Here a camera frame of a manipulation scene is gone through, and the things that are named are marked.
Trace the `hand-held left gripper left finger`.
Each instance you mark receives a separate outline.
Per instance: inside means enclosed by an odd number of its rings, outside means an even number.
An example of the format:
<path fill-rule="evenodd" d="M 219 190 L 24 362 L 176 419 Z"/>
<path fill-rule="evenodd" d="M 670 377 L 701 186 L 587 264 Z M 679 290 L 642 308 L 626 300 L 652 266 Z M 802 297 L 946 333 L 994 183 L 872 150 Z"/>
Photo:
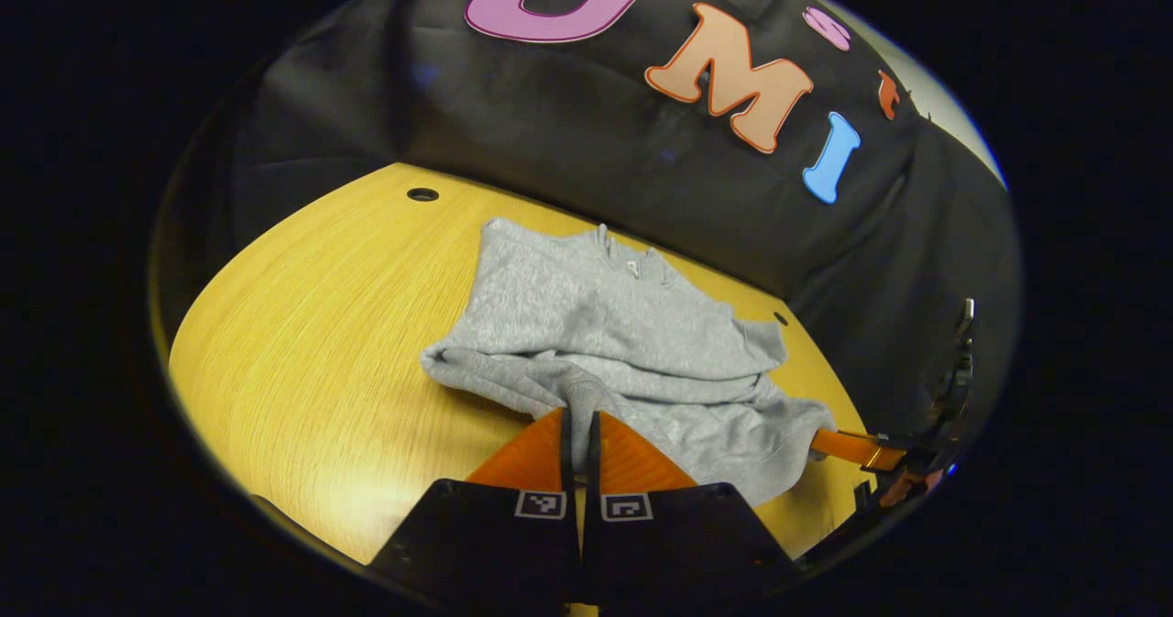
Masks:
<path fill-rule="evenodd" d="M 438 479 L 369 562 L 436 604 L 565 604 L 579 564 L 567 409 L 466 479 Z"/>

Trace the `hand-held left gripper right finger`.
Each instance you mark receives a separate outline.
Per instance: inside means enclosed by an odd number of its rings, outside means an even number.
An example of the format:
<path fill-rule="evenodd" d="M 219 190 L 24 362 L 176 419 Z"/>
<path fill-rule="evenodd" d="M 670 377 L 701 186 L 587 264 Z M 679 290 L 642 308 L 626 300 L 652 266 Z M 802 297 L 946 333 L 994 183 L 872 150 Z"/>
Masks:
<path fill-rule="evenodd" d="M 737 488 L 696 482 L 611 413 L 592 416 L 586 469 L 586 604 L 754 604 L 799 576 Z"/>

